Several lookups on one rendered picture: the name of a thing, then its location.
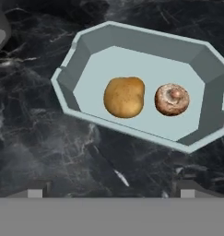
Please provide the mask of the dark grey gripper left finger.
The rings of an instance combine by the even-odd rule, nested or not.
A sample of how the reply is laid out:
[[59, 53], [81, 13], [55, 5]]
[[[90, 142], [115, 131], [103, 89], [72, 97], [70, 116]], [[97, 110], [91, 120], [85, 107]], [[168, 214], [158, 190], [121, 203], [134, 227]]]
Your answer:
[[9, 195], [8, 198], [45, 198], [49, 195], [51, 187], [50, 181], [35, 181], [24, 189]]

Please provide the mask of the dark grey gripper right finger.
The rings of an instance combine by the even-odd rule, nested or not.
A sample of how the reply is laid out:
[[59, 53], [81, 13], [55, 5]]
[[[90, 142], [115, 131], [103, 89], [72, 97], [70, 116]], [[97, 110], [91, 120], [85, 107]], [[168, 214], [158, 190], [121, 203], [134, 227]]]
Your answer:
[[175, 198], [224, 198], [223, 194], [207, 190], [192, 180], [181, 180], [174, 183], [171, 196]]

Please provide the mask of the pale blue tupperware container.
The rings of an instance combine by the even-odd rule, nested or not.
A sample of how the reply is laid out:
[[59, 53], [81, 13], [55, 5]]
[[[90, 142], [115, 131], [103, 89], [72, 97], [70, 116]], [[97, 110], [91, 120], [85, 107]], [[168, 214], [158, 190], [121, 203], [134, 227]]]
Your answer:
[[[109, 114], [103, 93], [115, 77], [139, 77], [144, 108], [134, 118]], [[187, 110], [164, 116], [156, 90], [184, 87]], [[77, 33], [52, 77], [63, 112], [113, 130], [192, 153], [224, 136], [224, 58], [208, 42], [106, 21]]]

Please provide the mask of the brown mushroom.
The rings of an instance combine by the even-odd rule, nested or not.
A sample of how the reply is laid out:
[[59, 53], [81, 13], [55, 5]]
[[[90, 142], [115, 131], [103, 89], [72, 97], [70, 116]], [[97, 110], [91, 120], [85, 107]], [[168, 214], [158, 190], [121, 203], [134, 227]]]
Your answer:
[[156, 109], [166, 116], [177, 116], [186, 111], [190, 97], [185, 88], [177, 84], [160, 86], [155, 94]]

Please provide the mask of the brown potato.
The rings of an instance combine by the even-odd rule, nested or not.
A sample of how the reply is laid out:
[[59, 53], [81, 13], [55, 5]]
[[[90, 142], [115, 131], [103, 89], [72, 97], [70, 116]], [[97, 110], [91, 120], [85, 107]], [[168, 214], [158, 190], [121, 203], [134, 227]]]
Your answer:
[[116, 77], [107, 85], [103, 103], [118, 118], [133, 118], [144, 106], [145, 84], [139, 77]]

